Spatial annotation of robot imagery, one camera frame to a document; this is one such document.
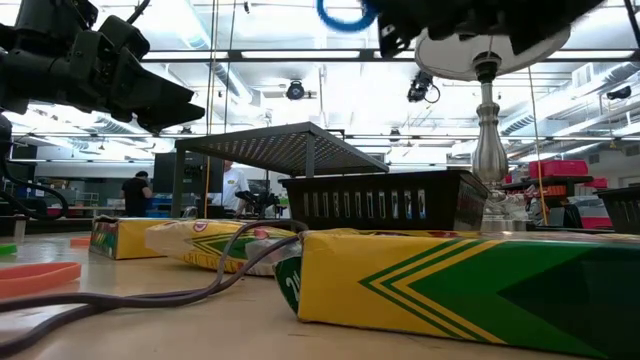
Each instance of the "security camera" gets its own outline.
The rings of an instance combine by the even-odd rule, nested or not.
[[[300,100],[304,97],[304,87],[302,87],[302,81],[293,80],[289,88],[287,89],[287,99]]]

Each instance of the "green object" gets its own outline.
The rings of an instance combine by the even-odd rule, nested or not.
[[[0,245],[0,256],[11,255],[18,251],[16,244]]]

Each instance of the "black wire basket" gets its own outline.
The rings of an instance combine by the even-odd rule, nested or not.
[[[607,208],[615,232],[640,234],[640,186],[596,193]]]
[[[480,230],[489,190],[468,171],[282,180],[311,229]]]

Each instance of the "orange plastic item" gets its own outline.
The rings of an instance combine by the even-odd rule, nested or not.
[[[71,247],[89,246],[91,243],[91,236],[82,236],[77,238],[71,238]]]
[[[37,293],[80,277],[82,265],[59,262],[0,269],[0,299]]]

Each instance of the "metal rack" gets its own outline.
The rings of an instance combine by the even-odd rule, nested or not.
[[[178,140],[175,146],[172,217],[180,216],[186,152],[292,177],[389,171],[382,162],[311,122]]]

